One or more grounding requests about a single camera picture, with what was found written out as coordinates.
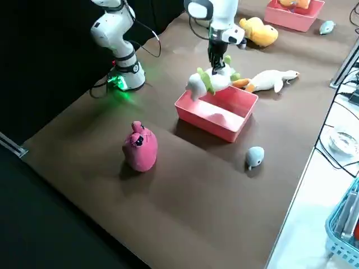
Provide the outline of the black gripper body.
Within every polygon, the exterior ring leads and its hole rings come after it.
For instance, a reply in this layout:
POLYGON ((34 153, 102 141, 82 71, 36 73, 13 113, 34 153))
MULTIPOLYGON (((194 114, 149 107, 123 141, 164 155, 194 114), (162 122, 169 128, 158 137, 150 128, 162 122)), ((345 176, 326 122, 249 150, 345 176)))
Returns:
POLYGON ((223 55, 227 51, 227 43, 218 40, 209 40, 209 55, 223 55))

